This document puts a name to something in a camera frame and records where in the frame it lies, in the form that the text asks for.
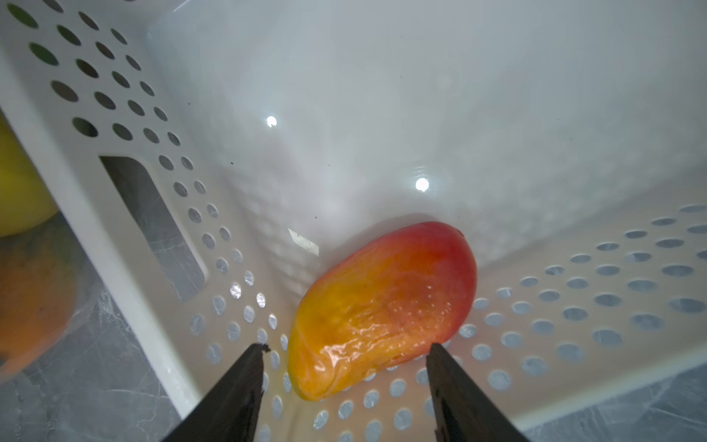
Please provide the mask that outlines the red apple-like mango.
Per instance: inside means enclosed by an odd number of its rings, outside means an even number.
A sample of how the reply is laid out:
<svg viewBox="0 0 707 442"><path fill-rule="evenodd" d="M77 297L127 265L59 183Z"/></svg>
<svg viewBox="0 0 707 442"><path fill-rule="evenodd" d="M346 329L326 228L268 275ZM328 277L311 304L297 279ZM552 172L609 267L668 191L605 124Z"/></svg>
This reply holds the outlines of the red apple-like mango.
<svg viewBox="0 0 707 442"><path fill-rule="evenodd" d="M442 222L400 228L320 277L299 302L287 371L305 401L427 354L464 324L478 283L471 246Z"/></svg>

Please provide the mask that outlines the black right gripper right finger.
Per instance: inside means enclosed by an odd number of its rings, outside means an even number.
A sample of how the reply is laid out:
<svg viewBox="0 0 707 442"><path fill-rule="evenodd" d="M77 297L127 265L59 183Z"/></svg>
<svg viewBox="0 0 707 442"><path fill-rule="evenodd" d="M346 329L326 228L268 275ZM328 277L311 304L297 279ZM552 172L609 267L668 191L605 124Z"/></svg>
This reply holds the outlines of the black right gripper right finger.
<svg viewBox="0 0 707 442"><path fill-rule="evenodd" d="M431 346L426 357L426 369L438 441L528 441L442 344Z"/></svg>

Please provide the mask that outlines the clear zip-top bag blue zipper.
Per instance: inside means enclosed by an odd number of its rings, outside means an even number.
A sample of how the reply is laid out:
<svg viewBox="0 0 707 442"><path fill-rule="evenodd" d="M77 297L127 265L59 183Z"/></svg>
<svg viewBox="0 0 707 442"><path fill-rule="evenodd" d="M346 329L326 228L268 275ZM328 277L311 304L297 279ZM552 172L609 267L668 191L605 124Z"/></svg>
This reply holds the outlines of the clear zip-top bag blue zipper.
<svg viewBox="0 0 707 442"><path fill-rule="evenodd" d="M77 329L99 283L9 122L1 121L1 381Z"/></svg>

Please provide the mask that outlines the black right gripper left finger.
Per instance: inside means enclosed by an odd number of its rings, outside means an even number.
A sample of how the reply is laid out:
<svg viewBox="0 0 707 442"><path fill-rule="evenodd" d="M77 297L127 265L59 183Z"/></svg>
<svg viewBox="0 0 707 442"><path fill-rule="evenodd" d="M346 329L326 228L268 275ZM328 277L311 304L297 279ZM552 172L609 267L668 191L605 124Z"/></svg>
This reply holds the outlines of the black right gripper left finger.
<svg viewBox="0 0 707 442"><path fill-rule="evenodd" d="M251 442L263 398L267 344L252 344L165 442Z"/></svg>

